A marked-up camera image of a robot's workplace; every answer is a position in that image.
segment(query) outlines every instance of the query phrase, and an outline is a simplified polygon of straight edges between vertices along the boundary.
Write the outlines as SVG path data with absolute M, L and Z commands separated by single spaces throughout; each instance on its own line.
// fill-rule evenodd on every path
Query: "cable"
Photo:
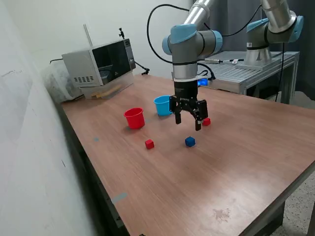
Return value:
M 208 75 L 208 71 L 207 70 L 203 70 L 203 71 L 201 71 L 199 74 L 197 74 L 197 75 L 201 75 L 202 73 L 205 73 L 204 75 L 202 75 L 202 76 L 206 76 L 206 75 Z
M 261 7 L 261 5 L 259 5 L 259 7 L 258 7 L 257 10 L 255 11 L 255 13 L 254 13 L 253 16 L 251 17 L 251 19 L 247 22 L 247 24 L 244 25 L 244 27 L 242 27 L 239 31 L 237 31 L 237 32 L 235 32 L 235 33 L 233 33 L 233 34 L 222 35 L 222 37 L 230 37 L 230 36 L 236 35 L 236 34 L 238 34 L 239 32 L 241 32 L 243 29 L 245 29 L 245 27 L 248 26 L 249 23 L 254 19 L 255 15 L 256 15 L 257 11 L 260 9 L 260 7 Z
M 283 71 L 284 71 L 284 43 L 282 44 L 282 64 L 281 64 L 280 79 L 279 79 L 278 91 L 277 91 L 277 96 L 276 96 L 275 102 L 277 102 L 278 95 L 280 92 L 280 86 L 281 86 L 281 81 L 282 81 L 282 77 L 283 77 Z
M 150 69 L 145 68 L 144 66 L 140 65 L 140 64 L 137 63 L 136 61 L 134 61 L 134 63 L 136 63 L 138 66 L 140 66 L 142 69 L 145 70 L 145 72 L 143 72 L 141 75 L 148 75 L 148 74 L 149 74 Z
M 213 71 L 212 71 L 212 69 L 210 67 L 208 67 L 207 65 L 202 64 L 202 63 L 197 63 L 197 65 L 203 66 L 203 67 L 207 68 L 210 71 L 211 78 L 209 80 L 215 80 L 216 79 L 215 74 L 213 73 Z
M 189 11 L 189 9 L 182 8 L 182 7 L 178 7 L 178 6 L 174 6 L 174 5 L 171 5 L 171 4 L 161 4 L 161 5 L 158 5 L 158 6 L 156 6 L 155 8 L 153 8 L 153 10 L 150 12 L 150 15 L 149 15 L 149 18 L 148 18 L 148 22 L 147 22 L 147 38 L 148 38 L 148 42 L 149 42 L 149 45 L 150 45 L 151 50 L 154 52 L 154 54 L 155 54 L 160 60 L 162 60 L 162 61 L 164 61 L 164 62 L 166 62 L 166 63 L 169 63 L 169 64 L 173 64 L 171 61 L 162 58 L 162 57 L 154 50 L 154 48 L 153 48 L 153 46 L 152 46 L 152 43 L 151 43 L 151 40 L 150 40 L 150 36 L 149 36 L 149 26 L 150 26 L 150 20 L 151 20 L 152 14 L 154 13 L 155 10 L 157 10 L 158 8 L 163 7 L 163 6 L 173 7 L 173 8 L 175 8 L 175 9 L 182 10 L 182 11 Z M 205 27 L 207 27 L 207 29 L 210 30 L 209 26 L 207 26 L 206 23 L 204 23 L 204 25 L 205 25 Z
M 53 60 L 50 61 L 49 64 L 51 64 L 53 61 L 57 61 L 57 60 L 63 60 L 63 59 L 62 58 L 60 58 L 60 59 L 53 59 Z

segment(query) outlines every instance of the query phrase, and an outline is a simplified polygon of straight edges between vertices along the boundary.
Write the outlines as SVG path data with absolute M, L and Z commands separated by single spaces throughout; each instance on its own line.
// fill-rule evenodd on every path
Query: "metal table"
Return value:
M 247 89 L 268 79 L 269 77 L 281 71 L 282 53 L 272 52 L 273 58 L 280 59 L 279 63 L 269 67 L 266 70 L 239 69 L 235 64 L 213 64 L 208 61 L 203 63 L 209 64 L 213 70 L 216 80 L 208 84 L 208 87 L 214 89 L 226 90 L 234 93 L 246 95 Z M 209 59 L 245 59 L 246 52 L 222 52 Z M 294 98 L 297 67 L 299 63 L 299 52 L 286 52 L 284 54 L 283 64 L 283 85 L 281 102 L 290 104 Z

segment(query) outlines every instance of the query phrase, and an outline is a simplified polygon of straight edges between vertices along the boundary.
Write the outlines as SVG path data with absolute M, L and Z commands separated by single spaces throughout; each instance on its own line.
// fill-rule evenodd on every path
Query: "table surface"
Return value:
M 212 124 L 196 132 L 189 113 L 157 116 L 154 98 L 173 89 L 136 76 L 110 100 L 63 108 L 111 199 L 126 194 L 115 207 L 131 236 L 237 236 L 315 161 L 315 111 L 199 88 Z M 141 130 L 127 127 L 132 107 Z
M 278 71 L 281 70 L 282 52 L 272 52 L 272 57 L 280 59 L 278 64 L 273 65 L 271 68 L 260 71 L 253 69 L 240 69 L 235 64 L 213 64 L 208 61 L 203 63 L 208 64 L 213 70 L 216 80 L 208 85 L 208 87 L 215 89 L 222 89 L 235 93 L 242 93 L 244 89 L 258 84 L 259 82 L 269 78 Z M 296 62 L 296 57 L 299 57 L 299 52 L 286 52 L 284 54 L 283 67 L 287 68 Z M 214 56 L 209 57 L 210 59 L 230 60 L 230 59 L 245 59 L 246 52 L 233 52 L 225 51 Z

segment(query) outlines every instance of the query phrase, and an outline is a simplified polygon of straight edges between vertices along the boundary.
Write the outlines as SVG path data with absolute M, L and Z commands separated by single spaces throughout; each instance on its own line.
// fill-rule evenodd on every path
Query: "metal grate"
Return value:
M 77 83 L 93 83 L 93 76 L 74 77 L 74 81 Z

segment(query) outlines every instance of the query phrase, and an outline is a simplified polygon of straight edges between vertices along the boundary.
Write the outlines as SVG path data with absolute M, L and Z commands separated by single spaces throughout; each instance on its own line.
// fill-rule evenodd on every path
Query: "blue cube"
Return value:
M 193 137 L 188 137 L 185 139 L 185 144 L 187 147 L 192 147 L 196 144 L 196 141 Z

